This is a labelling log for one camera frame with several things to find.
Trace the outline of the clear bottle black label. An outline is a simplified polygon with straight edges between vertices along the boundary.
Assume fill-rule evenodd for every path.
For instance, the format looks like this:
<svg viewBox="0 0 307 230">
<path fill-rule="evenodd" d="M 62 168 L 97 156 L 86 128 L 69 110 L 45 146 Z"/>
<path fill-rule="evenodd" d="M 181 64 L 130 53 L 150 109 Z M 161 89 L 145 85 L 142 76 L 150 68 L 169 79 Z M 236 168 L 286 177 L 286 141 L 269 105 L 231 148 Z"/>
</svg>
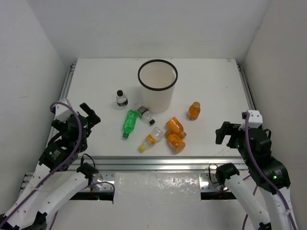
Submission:
<svg viewBox="0 0 307 230">
<path fill-rule="evenodd" d="M 149 109 L 145 106 L 140 106 L 137 110 L 139 117 L 141 118 L 141 120 L 147 124 L 149 124 L 150 126 L 155 124 L 155 120 L 153 119 Z"/>
</svg>

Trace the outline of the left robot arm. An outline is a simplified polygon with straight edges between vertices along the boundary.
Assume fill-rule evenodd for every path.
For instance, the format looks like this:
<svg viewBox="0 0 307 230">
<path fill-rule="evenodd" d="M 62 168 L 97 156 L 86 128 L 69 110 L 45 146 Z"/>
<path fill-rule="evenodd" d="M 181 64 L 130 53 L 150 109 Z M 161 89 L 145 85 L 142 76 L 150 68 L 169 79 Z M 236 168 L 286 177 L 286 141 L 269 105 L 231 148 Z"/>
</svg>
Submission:
<svg viewBox="0 0 307 230">
<path fill-rule="evenodd" d="M 55 187 L 79 153 L 87 149 L 91 129 L 101 121 L 86 103 L 80 108 L 86 117 L 64 102 L 51 105 L 50 110 L 56 116 L 52 126 L 58 134 L 48 143 L 18 200 L 0 216 L 2 230 L 46 229 L 48 222 L 54 221 L 57 211 L 80 190 L 92 186 L 93 179 L 98 177 L 98 169 L 82 162 L 63 184 Z"/>
</svg>

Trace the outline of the orange bottle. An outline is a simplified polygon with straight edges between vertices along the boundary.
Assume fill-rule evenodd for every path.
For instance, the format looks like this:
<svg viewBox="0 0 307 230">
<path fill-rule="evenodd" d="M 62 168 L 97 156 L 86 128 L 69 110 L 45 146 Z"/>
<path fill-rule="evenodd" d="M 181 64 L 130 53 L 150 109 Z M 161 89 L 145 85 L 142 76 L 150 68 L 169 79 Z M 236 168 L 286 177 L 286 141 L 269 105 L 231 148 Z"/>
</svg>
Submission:
<svg viewBox="0 0 307 230">
<path fill-rule="evenodd" d="M 196 120 L 201 112 L 201 105 L 199 102 L 194 102 L 188 110 L 188 118 L 190 120 Z"/>
<path fill-rule="evenodd" d="M 176 117 L 172 117 L 167 123 L 167 132 L 165 133 L 166 135 L 169 134 L 176 134 L 178 135 L 181 139 L 183 139 L 187 134 L 184 132 L 183 125 L 177 120 Z"/>
<path fill-rule="evenodd" d="M 183 139 L 170 130 L 166 131 L 165 137 L 168 141 L 168 144 L 171 146 L 175 153 L 180 153 L 186 146 L 186 143 L 183 141 Z"/>
</svg>

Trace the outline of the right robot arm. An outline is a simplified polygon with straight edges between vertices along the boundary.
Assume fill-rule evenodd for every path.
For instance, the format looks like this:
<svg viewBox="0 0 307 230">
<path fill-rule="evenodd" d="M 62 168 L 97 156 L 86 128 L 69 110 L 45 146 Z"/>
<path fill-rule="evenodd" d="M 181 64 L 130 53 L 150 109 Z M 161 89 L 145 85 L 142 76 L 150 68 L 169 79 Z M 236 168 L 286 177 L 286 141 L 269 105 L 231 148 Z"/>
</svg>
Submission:
<svg viewBox="0 0 307 230">
<path fill-rule="evenodd" d="M 266 208 L 244 184 L 233 163 L 217 167 L 216 179 L 226 186 L 245 210 L 256 230 L 296 230 L 297 224 L 291 208 L 290 177 L 286 167 L 272 156 L 272 132 L 261 127 L 251 127 L 248 122 L 232 124 L 223 122 L 215 131 L 216 144 L 230 136 L 227 146 L 237 149 L 248 172 L 261 192 Z"/>
</svg>

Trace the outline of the clear bottle yellow cap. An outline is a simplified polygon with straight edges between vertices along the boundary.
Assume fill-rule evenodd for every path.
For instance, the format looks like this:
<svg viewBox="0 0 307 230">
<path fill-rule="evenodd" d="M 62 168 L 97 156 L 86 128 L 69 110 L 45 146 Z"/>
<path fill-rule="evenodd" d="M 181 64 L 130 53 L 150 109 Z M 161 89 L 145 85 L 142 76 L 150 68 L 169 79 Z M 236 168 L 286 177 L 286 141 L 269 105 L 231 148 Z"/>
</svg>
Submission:
<svg viewBox="0 0 307 230">
<path fill-rule="evenodd" d="M 155 144 L 157 144 L 159 141 L 161 141 L 165 136 L 165 133 L 163 130 L 161 130 L 158 127 L 155 127 L 152 132 L 146 136 L 143 143 L 139 146 L 139 150 L 141 152 L 144 152 L 151 147 L 153 147 Z"/>
</svg>

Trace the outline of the small clear bottle black cap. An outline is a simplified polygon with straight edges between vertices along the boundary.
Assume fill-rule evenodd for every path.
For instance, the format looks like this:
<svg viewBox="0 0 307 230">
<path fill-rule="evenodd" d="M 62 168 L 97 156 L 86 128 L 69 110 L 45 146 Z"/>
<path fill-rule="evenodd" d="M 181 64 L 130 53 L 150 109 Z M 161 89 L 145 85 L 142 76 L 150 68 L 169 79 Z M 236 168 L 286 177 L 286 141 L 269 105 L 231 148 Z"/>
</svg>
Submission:
<svg viewBox="0 0 307 230">
<path fill-rule="evenodd" d="M 117 105 L 120 109 L 124 109 L 128 105 L 128 98 L 126 94 L 122 90 L 117 91 L 117 97 L 116 97 Z"/>
</svg>

